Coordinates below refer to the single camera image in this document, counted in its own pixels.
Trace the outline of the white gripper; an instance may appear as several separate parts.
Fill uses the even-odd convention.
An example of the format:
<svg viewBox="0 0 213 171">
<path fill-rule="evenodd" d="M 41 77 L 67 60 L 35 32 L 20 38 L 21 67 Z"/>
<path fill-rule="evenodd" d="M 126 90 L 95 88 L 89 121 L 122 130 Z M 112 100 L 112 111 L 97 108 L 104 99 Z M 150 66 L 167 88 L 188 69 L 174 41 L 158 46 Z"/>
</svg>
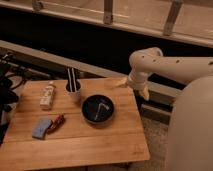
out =
<svg viewBox="0 0 213 171">
<path fill-rule="evenodd" d="M 140 90 L 139 94 L 146 100 L 149 100 L 149 90 L 146 86 L 148 74 L 132 69 L 127 79 L 123 78 L 116 83 L 117 87 L 131 87 L 134 90 Z"/>
</svg>

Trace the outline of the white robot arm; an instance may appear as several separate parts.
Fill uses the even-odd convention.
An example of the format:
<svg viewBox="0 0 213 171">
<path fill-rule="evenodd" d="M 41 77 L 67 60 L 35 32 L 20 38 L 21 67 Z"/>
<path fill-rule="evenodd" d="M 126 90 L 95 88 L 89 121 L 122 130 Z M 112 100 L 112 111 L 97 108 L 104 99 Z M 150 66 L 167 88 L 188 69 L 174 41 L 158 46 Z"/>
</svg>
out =
<svg viewBox="0 0 213 171">
<path fill-rule="evenodd" d="M 133 52 L 129 64 L 120 84 L 144 99 L 153 73 L 185 85 L 172 110 L 165 171 L 213 171 L 213 57 L 165 57 L 152 47 Z"/>
</svg>

